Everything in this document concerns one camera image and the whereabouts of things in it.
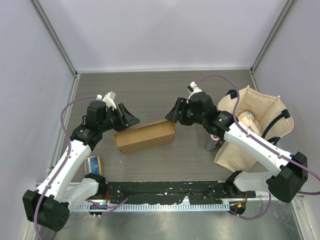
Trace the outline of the brown cardboard box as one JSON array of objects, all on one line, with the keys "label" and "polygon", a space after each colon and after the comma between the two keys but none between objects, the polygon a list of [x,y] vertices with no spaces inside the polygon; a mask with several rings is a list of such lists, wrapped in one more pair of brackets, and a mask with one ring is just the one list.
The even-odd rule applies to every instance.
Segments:
[{"label": "brown cardboard box", "polygon": [[113,139],[122,153],[130,154],[171,144],[175,136],[176,124],[164,119],[118,132]]}]

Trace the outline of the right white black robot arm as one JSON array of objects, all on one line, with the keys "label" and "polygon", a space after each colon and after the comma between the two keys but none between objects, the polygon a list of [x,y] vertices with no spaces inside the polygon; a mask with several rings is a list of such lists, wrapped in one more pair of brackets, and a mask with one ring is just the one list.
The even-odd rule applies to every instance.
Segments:
[{"label": "right white black robot arm", "polygon": [[202,125],[209,134],[236,145],[267,169],[261,173],[235,171],[225,186],[230,197],[260,191],[290,203],[308,180],[308,161],[304,154],[291,154],[258,136],[237,122],[231,113],[218,110],[203,91],[191,94],[188,99],[179,97],[165,119],[185,126]]}]

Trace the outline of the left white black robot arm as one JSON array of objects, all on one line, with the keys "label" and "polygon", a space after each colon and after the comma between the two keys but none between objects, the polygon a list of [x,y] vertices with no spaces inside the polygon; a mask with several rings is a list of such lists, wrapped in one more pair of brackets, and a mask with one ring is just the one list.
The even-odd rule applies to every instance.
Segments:
[{"label": "left white black robot arm", "polygon": [[93,197],[102,199],[107,192],[105,177],[88,173],[75,187],[67,189],[75,173],[109,130],[123,131],[140,123],[125,106],[109,106],[103,100],[94,100],[87,107],[81,124],[67,136],[67,148],[49,176],[36,190],[27,190],[23,206],[27,220],[55,232],[60,231],[70,212]]}]

